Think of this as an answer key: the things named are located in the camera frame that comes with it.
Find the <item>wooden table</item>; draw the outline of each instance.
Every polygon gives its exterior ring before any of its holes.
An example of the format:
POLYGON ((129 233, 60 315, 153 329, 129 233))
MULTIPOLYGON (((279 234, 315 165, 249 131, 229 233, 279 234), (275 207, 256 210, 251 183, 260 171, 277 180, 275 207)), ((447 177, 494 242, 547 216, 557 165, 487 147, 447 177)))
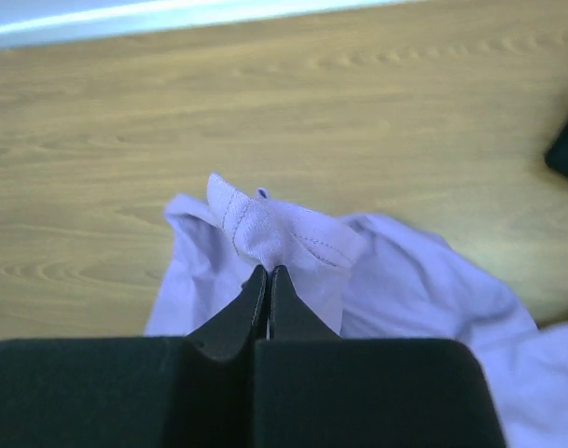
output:
POLYGON ((441 233, 568 311, 568 0, 449 0, 0 52, 0 339, 141 333, 163 206, 220 172, 441 233))

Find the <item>stitching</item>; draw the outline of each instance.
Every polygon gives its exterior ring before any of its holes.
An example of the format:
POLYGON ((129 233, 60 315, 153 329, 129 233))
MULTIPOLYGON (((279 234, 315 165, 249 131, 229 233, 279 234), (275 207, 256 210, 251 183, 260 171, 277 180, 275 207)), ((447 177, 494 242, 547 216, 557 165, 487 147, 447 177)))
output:
POLYGON ((236 223, 236 227, 234 227, 234 232, 231 234, 231 244, 234 246, 234 249, 236 250, 236 255, 238 257, 240 256, 240 252, 238 251, 238 247, 234 243, 234 240, 236 239, 236 233, 238 233, 238 228, 240 228, 240 224, 242 223, 242 220, 244 219, 244 216, 246 215, 246 212, 248 211, 248 207, 250 207, 250 202, 251 201, 249 200, 248 203, 246 203, 244 210, 242 210, 242 213, 240 214, 240 217, 238 218, 238 222, 236 223))
POLYGON ((231 193, 231 196, 229 197, 229 202, 228 202, 228 206, 226 207, 226 211, 224 212, 224 217, 221 218, 221 228, 224 229, 226 226, 226 216, 229 213, 229 208, 231 206, 232 201, 234 200, 234 195, 236 194, 236 191, 234 191, 233 193, 231 193))
POLYGON ((307 238, 306 236, 302 236, 302 235, 298 235, 296 233, 292 233, 292 235, 296 236, 297 238, 300 238, 301 240, 306 240, 306 241, 310 241, 311 243, 316 243, 318 245, 323 245, 324 247, 328 247, 329 249, 337 252, 338 254, 340 254, 346 261, 352 263, 352 260, 343 252, 341 252, 339 249, 337 249, 336 247, 334 247, 333 245, 328 245, 327 243, 324 243, 322 241, 319 240, 313 240, 312 238, 307 238))

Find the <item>wooden surface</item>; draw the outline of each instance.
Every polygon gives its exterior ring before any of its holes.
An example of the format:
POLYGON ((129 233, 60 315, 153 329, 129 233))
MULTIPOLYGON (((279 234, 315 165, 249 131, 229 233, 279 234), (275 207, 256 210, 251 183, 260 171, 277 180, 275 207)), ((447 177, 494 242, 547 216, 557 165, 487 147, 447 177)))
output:
POLYGON ((0 339, 137 334, 163 206, 218 171, 441 233, 568 310, 568 0, 452 0, 0 52, 0 339))

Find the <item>purple cloth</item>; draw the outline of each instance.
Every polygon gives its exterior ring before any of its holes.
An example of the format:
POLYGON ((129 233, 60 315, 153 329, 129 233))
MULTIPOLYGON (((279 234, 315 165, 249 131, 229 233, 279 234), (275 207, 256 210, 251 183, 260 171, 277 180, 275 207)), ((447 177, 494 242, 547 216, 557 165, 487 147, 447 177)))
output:
POLYGON ((218 175, 207 203, 166 216, 173 260, 145 334, 185 335, 240 292, 257 264, 287 266, 298 295, 344 338, 440 337, 467 344, 509 446, 568 448, 568 324, 539 330, 503 283, 437 235, 383 215, 329 217, 255 198, 218 175))

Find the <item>folded fabric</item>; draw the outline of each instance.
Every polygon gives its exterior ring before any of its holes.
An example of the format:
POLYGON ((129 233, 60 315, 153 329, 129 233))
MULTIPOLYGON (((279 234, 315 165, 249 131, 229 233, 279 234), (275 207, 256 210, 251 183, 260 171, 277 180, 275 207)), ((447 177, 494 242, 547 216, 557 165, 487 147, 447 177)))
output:
POLYGON ((145 334, 186 335, 240 292, 257 264, 285 265, 298 295, 344 338, 440 337, 467 344, 512 447, 568 447, 568 325, 539 331, 504 284, 439 236, 390 217, 327 215, 254 198, 211 175, 207 203, 166 216, 173 260, 145 334))

